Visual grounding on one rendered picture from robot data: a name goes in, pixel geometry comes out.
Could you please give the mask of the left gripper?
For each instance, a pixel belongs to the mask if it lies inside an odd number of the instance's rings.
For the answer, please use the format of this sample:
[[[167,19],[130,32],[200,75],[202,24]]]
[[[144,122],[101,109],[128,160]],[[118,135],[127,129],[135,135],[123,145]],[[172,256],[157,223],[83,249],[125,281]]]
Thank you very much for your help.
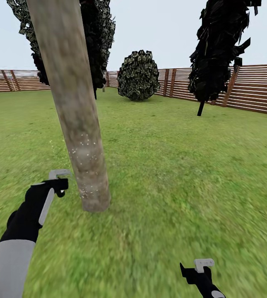
[[[67,190],[68,189],[68,178],[59,178],[54,180],[45,180],[45,182],[52,182],[57,186],[57,190]]]

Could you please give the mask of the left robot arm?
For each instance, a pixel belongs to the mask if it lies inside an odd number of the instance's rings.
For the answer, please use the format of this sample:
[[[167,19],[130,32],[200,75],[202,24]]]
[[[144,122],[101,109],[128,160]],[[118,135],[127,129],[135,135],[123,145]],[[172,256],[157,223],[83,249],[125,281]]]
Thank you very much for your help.
[[[48,180],[32,184],[25,201],[8,219],[0,239],[0,298],[22,298],[38,231],[43,227],[53,196],[68,189],[69,169],[50,170]]]

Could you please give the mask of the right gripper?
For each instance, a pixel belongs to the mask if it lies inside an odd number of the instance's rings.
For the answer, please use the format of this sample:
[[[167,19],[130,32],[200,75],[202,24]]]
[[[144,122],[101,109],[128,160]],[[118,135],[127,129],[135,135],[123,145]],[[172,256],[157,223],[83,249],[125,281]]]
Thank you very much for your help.
[[[184,268],[180,264],[183,277],[186,277],[188,284],[196,284],[197,288],[200,289],[200,283],[203,280],[208,280],[212,283],[211,270],[208,267],[204,267],[204,273],[198,273],[195,268]]]

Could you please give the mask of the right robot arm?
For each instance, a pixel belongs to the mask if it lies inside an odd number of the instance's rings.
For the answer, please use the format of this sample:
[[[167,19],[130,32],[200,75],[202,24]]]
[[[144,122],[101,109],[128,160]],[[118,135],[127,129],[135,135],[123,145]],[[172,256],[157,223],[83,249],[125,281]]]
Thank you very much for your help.
[[[196,284],[203,298],[225,298],[225,295],[212,284],[212,274],[208,266],[214,266],[213,259],[195,259],[195,268],[184,268],[180,264],[183,277],[188,284]]]

